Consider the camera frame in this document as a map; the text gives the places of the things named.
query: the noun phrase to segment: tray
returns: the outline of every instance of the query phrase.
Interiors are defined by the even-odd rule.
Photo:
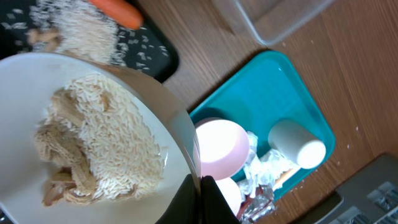
[[[145,21],[141,29],[134,31],[134,37],[126,35],[126,38],[120,38],[119,43],[128,44],[129,40],[136,40],[134,43],[130,41],[130,44],[128,44],[129,50],[126,52],[124,61],[127,67],[141,70],[159,82],[164,82],[177,70],[179,63],[177,51],[138,2],[136,0],[128,1],[143,13]],[[26,41],[25,33],[29,29],[37,28],[29,16],[30,6],[34,5],[36,5],[36,0],[2,1],[0,7],[0,59],[32,50],[32,47]],[[15,13],[15,9],[20,9],[21,11]],[[26,28],[7,28],[7,25],[13,25],[16,22],[25,22]],[[126,33],[126,31],[119,27],[118,35],[123,33]],[[140,52],[145,54],[145,60],[143,60]]]
[[[288,58],[275,51],[255,56],[237,74],[211,94],[190,113],[197,122],[210,117],[234,121],[259,137],[257,154],[269,149],[271,127],[281,119],[292,119],[307,128],[326,146],[325,162],[335,148],[335,137]],[[275,191],[277,200],[314,169],[300,169]],[[241,170],[232,177],[245,178]]]

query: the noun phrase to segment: orange carrot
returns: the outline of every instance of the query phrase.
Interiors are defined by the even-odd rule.
[[[101,9],[107,16],[114,19],[118,24],[130,28],[139,29],[144,21],[141,13],[125,0],[90,0],[96,7]]]

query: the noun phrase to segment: teal tray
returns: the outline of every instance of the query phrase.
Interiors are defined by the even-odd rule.
[[[190,113],[192,121],[223,118],[234,121],[259,137],[257,154],[269,149],[271,127],[281,119],[292,119],[322,140],[326,146],[325,162],[335,148],[335,136],[288,58],[275,51],[255,56],[238,73],[219,87]],[[275,191],[281,198],[314,169],[300,169]],[[232,179],[245,178],[241,170]]]

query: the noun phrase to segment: wooden table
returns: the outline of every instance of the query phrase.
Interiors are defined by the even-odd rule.
[[[177,48],[165,86],[192,110],[264,50],[231,33],[211,0],[141,0]],[[288,223],[383,152],[398,155],[398,1],[337,0],[272,49],[286,54],[329,122],[331,158],[260,223]]]

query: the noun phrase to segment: black tray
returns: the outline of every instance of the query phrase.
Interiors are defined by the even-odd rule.
[[[129,0],[129,2],[143,13],[145,21],[141,29],[134,31],[134,37],[120,39],[119,42],[127,44],[129,43],[128,40],[138,40],[134,44],[129,43],[129,50],[126,52],[124,61],[127,67],[142,70],[142,72],[154,77],[159,82],[164,82],[178,67],[179,59],[177,51],[150,17],[147,16],[138,2],[135,0]],[[35,0],[1,0],[0,59],[32,50],[32,47],[27,43],[25,33],[29,29],[36,28],[29,16],[29,7],[35,4]],[[20,9],[23,13],[15,13],[13,9]],[[25,22],[26,28],[7,29],[7,25],[12,25],[16,22]],[[121,33],[124,31],[119,27],[118,32]],[[145,58],[149,57],[150,59],[143,60],[139,52],[145,53]]]

